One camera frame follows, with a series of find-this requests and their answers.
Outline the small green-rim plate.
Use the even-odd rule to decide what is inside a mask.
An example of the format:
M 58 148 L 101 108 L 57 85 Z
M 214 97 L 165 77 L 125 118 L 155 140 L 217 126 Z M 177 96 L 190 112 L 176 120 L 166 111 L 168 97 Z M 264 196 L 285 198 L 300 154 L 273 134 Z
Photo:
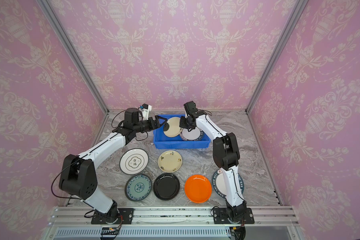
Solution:
M 200 141 L 204 137 L 204 132 L 199 128 L 193 130 L 183 129 L 180 137 L 183 141 Z

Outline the cream plate black ink blot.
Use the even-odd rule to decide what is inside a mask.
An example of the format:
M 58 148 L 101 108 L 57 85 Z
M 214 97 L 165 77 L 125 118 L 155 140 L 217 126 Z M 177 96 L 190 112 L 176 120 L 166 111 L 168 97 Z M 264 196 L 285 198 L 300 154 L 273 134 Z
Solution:
M 174 138 L 178 136 L 182 132 L 182 128 L 180 127 L 179 117 L 172 117 L 168 119 L 163 127 L 164 134 L 169 138 Z

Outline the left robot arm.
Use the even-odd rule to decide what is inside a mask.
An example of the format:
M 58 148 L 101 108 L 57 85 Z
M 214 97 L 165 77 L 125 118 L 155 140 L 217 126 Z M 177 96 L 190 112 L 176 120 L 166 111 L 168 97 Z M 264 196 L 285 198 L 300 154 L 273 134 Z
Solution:
M 96 169 L 114 152 L 129 144 L 138 133 L 149 133 L 164 126 L 168 119 L 156 115 L 149 117 L 145 106 L 128 108 L 112 132 L 97 145 L 79 155 L 67 155 L 63 161 L 59 189 L 92 207 L 95 214 L 107 224 L 120 220 L 116 201 L 107 197 L 98 187 Z

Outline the cream plate small motifs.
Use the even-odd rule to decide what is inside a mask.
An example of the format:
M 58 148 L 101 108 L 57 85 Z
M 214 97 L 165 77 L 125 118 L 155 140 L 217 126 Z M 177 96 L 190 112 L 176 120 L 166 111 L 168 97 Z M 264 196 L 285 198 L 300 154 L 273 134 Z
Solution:
M 175 150 L 163 152 L 158 158 L 158 167 L 165 173 L 174 173 L 180 169 L 183 158 Z

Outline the orange plate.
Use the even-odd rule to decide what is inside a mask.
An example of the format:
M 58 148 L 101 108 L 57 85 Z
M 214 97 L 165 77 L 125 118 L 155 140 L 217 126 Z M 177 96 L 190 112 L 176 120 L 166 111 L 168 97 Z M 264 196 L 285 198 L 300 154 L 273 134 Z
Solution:
M 185 183 L 185 193 L 191 202 L 205 203 L 211 197 L 212 185 L 205 176 L 192 175 Z

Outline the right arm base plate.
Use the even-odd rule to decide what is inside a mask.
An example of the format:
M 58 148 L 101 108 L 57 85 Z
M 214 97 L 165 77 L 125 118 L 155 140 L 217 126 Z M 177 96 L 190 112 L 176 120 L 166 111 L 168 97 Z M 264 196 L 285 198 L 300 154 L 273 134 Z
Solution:
M 247 208 L 244 212 L 234 214 L 227 208 L 213 207 L 211 209 L 211 216 L 214 224 L 240 224 L 252 225 L 255 223 L 254 214 L 251 208 Z

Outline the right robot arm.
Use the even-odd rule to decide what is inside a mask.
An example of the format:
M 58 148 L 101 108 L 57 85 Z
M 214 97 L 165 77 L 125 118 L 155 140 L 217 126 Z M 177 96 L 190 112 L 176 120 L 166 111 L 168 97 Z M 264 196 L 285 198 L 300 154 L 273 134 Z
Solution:
M 247 202 L 239 183 L 240 151 L 237 137 L 216 125 L 205 110 L 199 110 L 191 101 L 184 104 L 185 116 L 181 117 L 180 127 L 187 130 L 199 128 L 213 143 L 213 159 L 221 169 L 226 186 L 226 206 L 229 219 L 236 223 L 244 218 Z

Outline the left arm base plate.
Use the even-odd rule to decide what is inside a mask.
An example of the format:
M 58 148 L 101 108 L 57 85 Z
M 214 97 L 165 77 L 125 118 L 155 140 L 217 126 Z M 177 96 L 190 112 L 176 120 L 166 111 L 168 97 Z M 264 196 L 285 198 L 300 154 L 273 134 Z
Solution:
M 134 217 L 133 208 L 118 208 L 114 213 L 103 214 L 95 210 L 91 224 L 92 225 L 131 225 Z

